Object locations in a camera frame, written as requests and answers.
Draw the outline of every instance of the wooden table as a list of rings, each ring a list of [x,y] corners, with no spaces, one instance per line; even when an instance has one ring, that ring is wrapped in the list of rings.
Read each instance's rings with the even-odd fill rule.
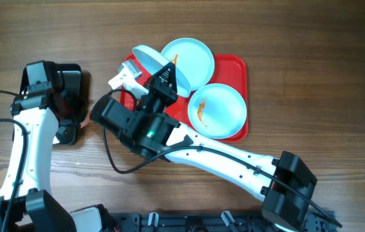
[[[298,154],[318,178],[314,201],[336,211],[341,231],[365,231],[365,1],[42,1],[0,0],[0,90],[16,92],[25,65],[44,59],[89,71],[90,99],[97,101],[132,47],[161,50],[174,39],[197,38],[248,66],[250,130],[233,146]],[[10,117],[11,101],[0,95],[0,117]],[[0,186],[11,136],[12,125],[0,124]],[[120,168],[142,161],[108,139]],[[188,166],[157,161],[116,174],[93,123],[76,145],[53,149],[51,188],[68,211],[99,203],[141,213],[261,205]]]

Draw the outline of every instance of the green led light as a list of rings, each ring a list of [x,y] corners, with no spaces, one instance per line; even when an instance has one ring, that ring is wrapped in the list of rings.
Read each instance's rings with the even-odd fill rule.
[[[155,134],[155,132],[150,131],[150,132],[148,132],[148,134],[146,135],[146,137],[151,138],[152,136],[154,136],[154,134]]]

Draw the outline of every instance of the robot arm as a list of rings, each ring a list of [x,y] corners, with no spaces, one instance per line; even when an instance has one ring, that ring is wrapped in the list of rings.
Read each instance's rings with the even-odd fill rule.
[[[311,199],[317,179],[298,156],[284,151],[278,160],[241,151],[206,138],[170,118],[164,111],[178,98],[175,65],[172,63],[152,75],[146,87],[149,88],[148,94],[140,97],[136,109],[132,111],[109,95],[103,96],[92,109],[91,120],[116,135],[124,146],[137,155],[152,159],[166,153],[161,157],[166,161],[187,164],[215,174],[263,201],[263,216],[266,219],[293,231],[303,228],[308,203],[255,171],[264,171]],[[190,146],[212,148],[229,154],[233,159],[207,150],[194,150]],[[180,149],[167,152],[173,148]],[[243,161],[247,166],[234,159]]]
[[[22,184],[16,197],[28,194],[30,189],[50,189],[50,164],[52,141],[59,127],[59,122],[53,112],[47,109],[32,108],[15,115],[14,120],[22,123],[28,131],[28,150],[23,167]],[[15,125],[14,145],[10,157],[9,168],[5,181],[0,189],[0,198],[8,200],[14,188],[14,180],[21,159],[23,136]]]

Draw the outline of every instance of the light blue plate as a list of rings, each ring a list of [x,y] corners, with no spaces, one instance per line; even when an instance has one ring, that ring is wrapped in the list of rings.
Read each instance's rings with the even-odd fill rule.
[[[206,85],[214,73],[214,56],[207,45],[197,39],[174,40],[163,48],[161,54],[168,60],[178,54],[176,66],[188,79],[191,91]]]
[[[198,117],[205,100],[202,122]],[[197,90],[188,104],[188,117],[195,130],[212,139],[235,135],[247,119],[247,105],[242,96],[225,84],[208,84]]]
[[[164,67],[169,60],[166,59],[155,49],[146,45],[139,45],[132,48],[132,53],[135,55],[139,63],[152,75]],[[191,85],[184,76],[184,74],[178,69],[175,70],[176,75],[176,87],[178,95],[181,97],[189,97],[191,93]]]

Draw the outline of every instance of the orange food scrap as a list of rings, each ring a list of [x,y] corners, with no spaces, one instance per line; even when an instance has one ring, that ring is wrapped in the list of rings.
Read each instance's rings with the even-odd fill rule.
[[[197,114],[198,114],[198,118],[200,119],[200,121],[203,123],[202,121],[202,115],[203,115],[203,109],[205,108],[205,102],[207,101],[207,98],[204,97],[202,100],[201,100],[201,103],[200,103],[200,107],[198,108],[198,111],[197,111]]]
[[[175,64],[176,66],[176,60],[178,58],[178,54],[175,55],[174,59],[171,59],[170,61]]]

